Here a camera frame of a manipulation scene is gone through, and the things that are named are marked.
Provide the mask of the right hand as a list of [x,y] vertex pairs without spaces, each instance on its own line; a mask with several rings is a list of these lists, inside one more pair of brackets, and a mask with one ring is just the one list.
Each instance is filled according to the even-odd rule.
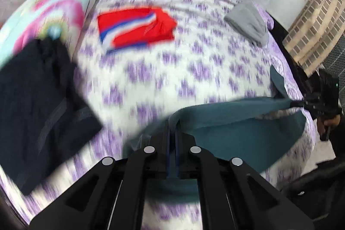
[[325,127],[337,127],[340,123],[341,115],[337,115],[333,119],[323,119],[321,117],[318,117],[317,119],[317,127],[318,127],[318,133],[320,135],[324,134],[326,129]]

